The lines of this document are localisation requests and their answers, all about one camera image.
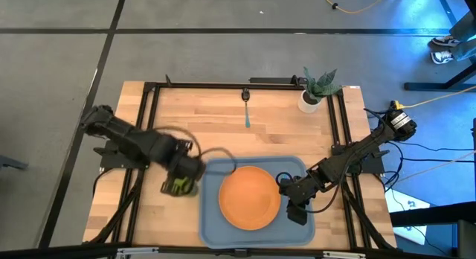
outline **wooden table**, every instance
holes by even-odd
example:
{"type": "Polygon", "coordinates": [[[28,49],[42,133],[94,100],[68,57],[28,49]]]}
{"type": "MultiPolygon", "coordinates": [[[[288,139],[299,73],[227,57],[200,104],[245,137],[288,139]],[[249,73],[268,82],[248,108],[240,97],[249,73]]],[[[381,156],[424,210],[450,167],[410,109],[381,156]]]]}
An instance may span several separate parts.
{"type": "MultiPolygon", "coordinates": [[[[144,82],[125,82],[115,114],[135,124],[144,82]]],[[[176,125],[187,128],[198,138],[202,149],[226,147],[235,156],[293,155],[306,166],[330,156],[332,130],[327,101],[318,110],[304,114],[298,109],[299,91],[251,90],[248,110],[251,128],[245,127],[244,103],[238,89],[161,89],[155,126],[176,125]]],[[[364,101],[357,86],[344,87],[351,136],[354,141],[370,133],[364,101]]],[[[149,116],[147,102],[145,121],[149,116]]],[[[341,142],[344,133],[338,107],[341,142]]],[[[186,138],[181,133],[172,133],[186,138]]],[[[206,159],[221,156],[210,154],[206,159]]],[[[160,193],[166,171],[151,164],[145,173],[133,244],[151,246],[205,246],[199,238],[199,197],[171,197],[160,193]]],[[[95,237],[118,207],[124,170],[113,170],[97,183],[84,240],[95,237]]],[[[375,176],[361,174],[361,190],[368,217],[387,242],[396,245],[382,184],[375,176]]],[[[325,206],[333,191],[318,193],[312,201],[314,209],[325,206]]],[[[120,240],[125,239],[129,214],[121,227],[120,240]]],[[[362,246],[358,218],[353,214],[357,243],[362,246]]],[[[344,206],[341,193],[325,212],[315,215],[315,237],[296,249],[349,249],[344,206]]]]}

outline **gray floor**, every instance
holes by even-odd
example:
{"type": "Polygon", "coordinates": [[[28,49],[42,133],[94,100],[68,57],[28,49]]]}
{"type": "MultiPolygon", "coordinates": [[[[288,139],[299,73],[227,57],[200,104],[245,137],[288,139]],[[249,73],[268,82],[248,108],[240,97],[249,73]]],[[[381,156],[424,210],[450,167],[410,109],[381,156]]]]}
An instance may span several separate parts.
{"type": "MultiPolygon", "coordinates": [[[[107,28],[118,0],[0,0],[0,28],[107,28]]],[[[349,10],[373,0],[335,0],[349,10]]],[[[457,18],[462,0],[448,0],[457,18]]],[[[334,11],[323,0],[126,0],[120,28],[450,28],[439,0],[384,0],[360,15],[334,11]]],[[[35,245],[46,205],[87,95],[103,35],[0,35],[0,153],[30,163],[0,172],[0,250],[35,245]]],[[[430,37],[373,35],[117,35],[94,103],[116,106],[125,80],[246,82],[249,77],[322,73],[360,85],[367,107],[390,100],[417,103],[441,93],[406,92],[406,81],[443,82],[469,61],[435,65],[430,37]]],[[[409,109],[419,124],[414,143],[471,148],[474,95],[409,109]]],[[[52,241],[80,243],[100,158],[85,138],[52,241]]],[[[384,159],[395,170],[393,147],[384,159]]],[[[455,158],[402,147],[411,158],[455,158]]],[[[403,176],[434,164],[405,162],[403,176]]],[[[475,199],[474,168],[458,164],[396,186],[436,205],[475,199]]]]}

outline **sneaker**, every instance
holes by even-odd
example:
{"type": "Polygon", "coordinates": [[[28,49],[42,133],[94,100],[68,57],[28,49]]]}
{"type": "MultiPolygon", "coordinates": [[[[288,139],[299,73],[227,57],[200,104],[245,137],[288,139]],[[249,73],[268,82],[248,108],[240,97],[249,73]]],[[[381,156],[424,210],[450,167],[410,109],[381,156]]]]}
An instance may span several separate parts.
{"type": "Polygon", "coordinates": [[[434,44],[446,47],[454,47],[461,43],[461,41],[455,39],[453,36],[439,36],[431,40],[434,44]]]}
{"type": "Polygon", "coordinates": [[[444,63],[454,60],[454,56],[450,51],[438,51],[431,53],[431,59],[437,65],[442,65],[444,63]]]}

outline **white plant pot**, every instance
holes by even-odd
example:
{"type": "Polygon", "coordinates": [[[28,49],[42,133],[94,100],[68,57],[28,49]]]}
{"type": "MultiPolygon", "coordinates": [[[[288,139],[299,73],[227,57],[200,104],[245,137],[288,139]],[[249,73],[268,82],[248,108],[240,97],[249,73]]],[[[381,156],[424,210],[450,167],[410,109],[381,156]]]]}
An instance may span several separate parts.
{"type": "Polygon", "coordinates": [[[321,104],[322,99],[315,104],[307,103],[303,97],[305,92],[306,91],[303,91],[303,93],[300,94],[299,101],[297,102],[297,106],[304,113],[308,113],[308,114],[313,113],[319,107],[319,104],[321,104]]]}

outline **orange bowl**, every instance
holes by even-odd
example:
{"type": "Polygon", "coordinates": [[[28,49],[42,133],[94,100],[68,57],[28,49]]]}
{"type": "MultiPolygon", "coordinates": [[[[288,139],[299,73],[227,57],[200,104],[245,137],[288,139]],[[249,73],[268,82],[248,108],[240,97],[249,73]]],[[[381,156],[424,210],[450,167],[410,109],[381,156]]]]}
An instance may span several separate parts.
{"type": "Polygon", "coordinates": [[[257,230],[276,217],[281,196],[273,176],[258,167],[244,166],[225,177],[218,201],[230,224],[243,230],[257,230]]]}

